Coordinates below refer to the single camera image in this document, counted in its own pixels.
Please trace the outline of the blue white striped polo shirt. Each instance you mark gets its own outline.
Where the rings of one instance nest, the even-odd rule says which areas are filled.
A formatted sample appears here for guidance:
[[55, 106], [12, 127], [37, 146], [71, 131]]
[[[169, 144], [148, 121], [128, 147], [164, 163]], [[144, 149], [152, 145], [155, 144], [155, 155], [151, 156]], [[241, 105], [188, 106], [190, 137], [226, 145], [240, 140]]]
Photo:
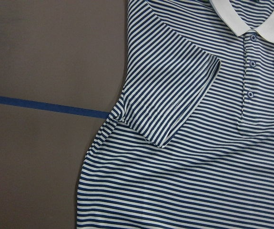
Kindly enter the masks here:
[[274, 229], [274, 0], [128, 1], [76, 227]]

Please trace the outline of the crossing blue tape line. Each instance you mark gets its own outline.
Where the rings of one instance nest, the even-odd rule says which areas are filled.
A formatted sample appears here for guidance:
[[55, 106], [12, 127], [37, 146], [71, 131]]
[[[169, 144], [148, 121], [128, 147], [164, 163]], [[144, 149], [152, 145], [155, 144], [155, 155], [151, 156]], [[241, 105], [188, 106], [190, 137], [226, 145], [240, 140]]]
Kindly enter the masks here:
[[106, 119], [109, 112], [0, 96], [0, 104]]

